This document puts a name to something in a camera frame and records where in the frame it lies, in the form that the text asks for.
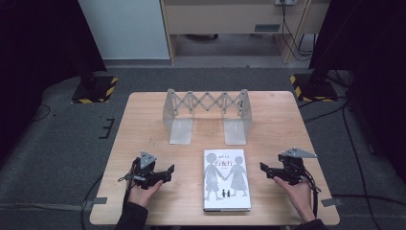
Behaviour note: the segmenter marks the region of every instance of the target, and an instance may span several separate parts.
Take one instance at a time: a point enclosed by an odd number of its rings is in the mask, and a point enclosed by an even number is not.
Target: yellow black hazard tape
[[[72,99],[73,104],[91,104],[91,103],[106,103],[109,99],[111,94],[114,91],[114,87],[116,87],[117,80],[119,78],[112,78],[111,82],[105,91],[105,96],[102,98],[97,98],[97,99],[90,99],[90,98],[82,98],[82,99],[77,99],[74,100]]]
[[[295,90],[296,93],[296,97],[298,98],[298,100],[301,101],[305,101],[305,102],[334,102],[336,99],[332,99],[332,98],[327,98],[327,97],[305,97],[302,94],[302,90],[295,78],[295,76],[290,76],[290,82],[293,85],[293,89]]]

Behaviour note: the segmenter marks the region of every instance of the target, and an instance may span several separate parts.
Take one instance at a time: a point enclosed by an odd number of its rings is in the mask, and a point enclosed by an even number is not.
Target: book cover
[[[244,150],[205,149],[203,187],[204,211],[250,211]]]

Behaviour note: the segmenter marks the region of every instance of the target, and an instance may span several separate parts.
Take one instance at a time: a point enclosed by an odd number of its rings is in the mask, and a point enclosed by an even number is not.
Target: white wall
[[[159,0],[79,0],[103,59],[169,59]]]

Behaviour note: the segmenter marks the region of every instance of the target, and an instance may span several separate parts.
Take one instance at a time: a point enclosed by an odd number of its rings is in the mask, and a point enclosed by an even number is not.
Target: sleeve
[[[127,202],[115,230],[142,230],[146,224],[148,210],[138,204]]]
[[[327,228],[320,219],[316,218],[311,222],[302,223],[296,230],[327,230]]]

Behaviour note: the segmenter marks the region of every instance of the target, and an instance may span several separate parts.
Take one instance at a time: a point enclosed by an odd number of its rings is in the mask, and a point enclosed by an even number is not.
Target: black curtain
[[[406,182],[406,0],[331,0],[310,68],[350,70],[348,95],[371,151]]]
[[[320,30],[310,69],[356,73],[402,1],[331,0]]]
[[[105,71],[76,0],[0,0],[0,166],[48,86]]]

